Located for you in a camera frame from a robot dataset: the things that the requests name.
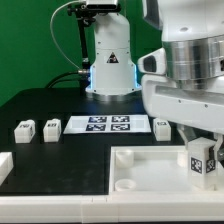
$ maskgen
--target printed marker sheet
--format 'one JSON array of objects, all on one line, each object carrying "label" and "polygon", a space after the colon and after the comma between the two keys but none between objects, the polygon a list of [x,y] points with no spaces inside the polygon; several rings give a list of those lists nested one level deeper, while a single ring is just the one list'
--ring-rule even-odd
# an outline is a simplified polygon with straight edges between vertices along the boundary
[{"label": "printed marker sheet", "polygon": [[64,134],[151,132],[147,115],[72,116]]}]

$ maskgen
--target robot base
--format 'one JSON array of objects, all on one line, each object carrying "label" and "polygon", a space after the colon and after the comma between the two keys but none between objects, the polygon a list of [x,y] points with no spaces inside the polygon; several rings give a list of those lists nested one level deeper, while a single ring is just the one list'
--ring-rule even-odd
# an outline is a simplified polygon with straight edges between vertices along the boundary
[{"label": "robot base", "polygon": [[142,92],[141,89],[133,91],[131,93],[125,94],[125,95],[102,95],[97,94],[93,92],[86,92],[87,98],[98,100],[98,101],[104,101],[104,102],[123,102],[132,100],[136,97],[141,97]]}]

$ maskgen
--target small white cube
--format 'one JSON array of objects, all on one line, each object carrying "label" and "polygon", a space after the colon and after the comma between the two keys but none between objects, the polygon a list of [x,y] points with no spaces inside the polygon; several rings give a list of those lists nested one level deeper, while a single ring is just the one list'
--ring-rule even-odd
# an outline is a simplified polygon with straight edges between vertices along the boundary
[{"label": "small white cube", "polygon": [[35,122],[33,120],[21,121],[14,130],[16,143],[30,143],[35,135]]},{"label": "small white cube", "polygon": [[154,119],[153,131],[157,141],[171,141],[171,127],[168,121],[159,118]]},{"label": "small white cube", "polygon": [[61,136],[61,121],[53,119],[47,121],[44,127],[44,142],[58,142]]}]

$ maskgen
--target green wall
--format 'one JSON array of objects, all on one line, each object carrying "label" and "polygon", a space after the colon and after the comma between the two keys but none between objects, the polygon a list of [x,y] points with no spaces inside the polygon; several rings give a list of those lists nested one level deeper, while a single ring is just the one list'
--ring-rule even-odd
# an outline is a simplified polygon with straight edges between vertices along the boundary
[{"label": "green wall", "polygon": [[[21,90],[42,88],[53,77],[75,70],[58,52],[49,29],[51,15],[68,0],[0,0],[0,105]],[[160,32],[142,20],[141,0],[120,0],[131,24],[134,62],[160,48]],[[81,63],[75,17],[62,11],[55,20],[55,33],[66,54]],[[94,61],[92,29],[87,30],[88,48]]]}]

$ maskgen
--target black table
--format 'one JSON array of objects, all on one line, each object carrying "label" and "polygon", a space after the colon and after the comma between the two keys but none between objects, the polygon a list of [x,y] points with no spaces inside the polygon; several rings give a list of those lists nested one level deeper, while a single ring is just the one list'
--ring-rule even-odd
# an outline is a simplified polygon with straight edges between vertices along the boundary
[{"label": "black table", "polygon": [[[13,152],[15,168],[0,187],[1,196],[106,195],[111,146],[183,144],[173,128],[171,142],[149,133],[62,135],[44,143],[47,120],[57,118],[64,130],[70,116],[145,114],[141,98],[105,103],[81,96],[79,89],[29,89],[0,108],[0,151]],[[15,144],[14,129],[32,119],[36,135],[30,144]]]}]

